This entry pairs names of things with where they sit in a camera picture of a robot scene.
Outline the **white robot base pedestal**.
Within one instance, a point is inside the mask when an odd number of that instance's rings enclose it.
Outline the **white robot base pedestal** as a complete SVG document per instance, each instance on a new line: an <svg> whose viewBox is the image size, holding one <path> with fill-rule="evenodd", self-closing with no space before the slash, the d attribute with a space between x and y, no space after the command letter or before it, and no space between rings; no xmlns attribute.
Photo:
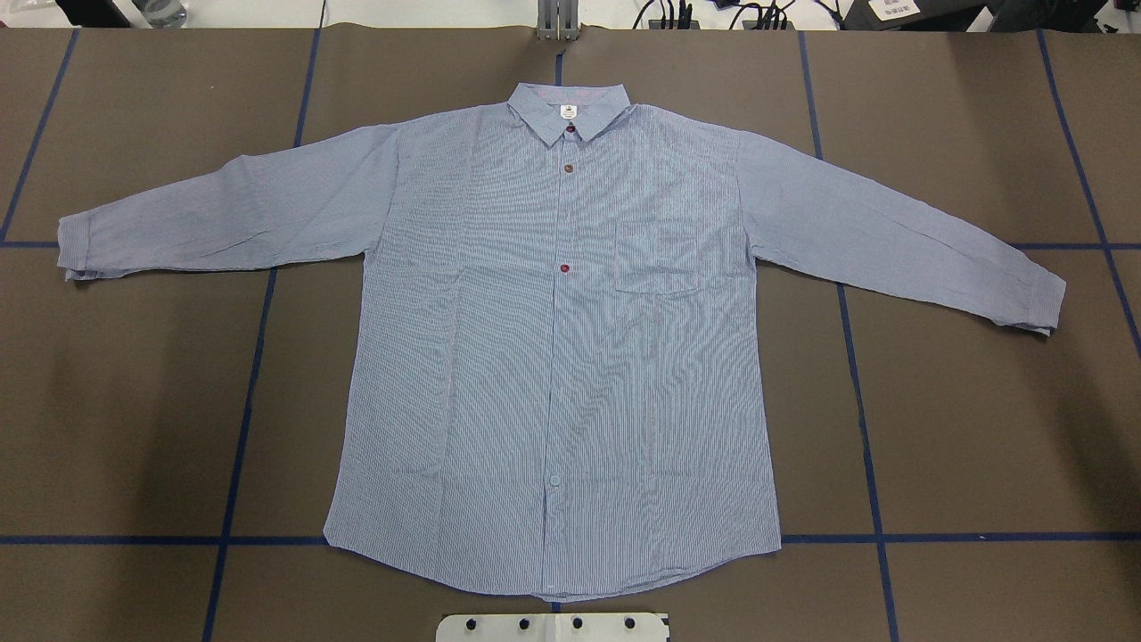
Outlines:
<svg viewBox="0 0 1141 642"><path fill-rule="evenodd" d="M453 613L436 641L669 641L667 613Z"/></svg>

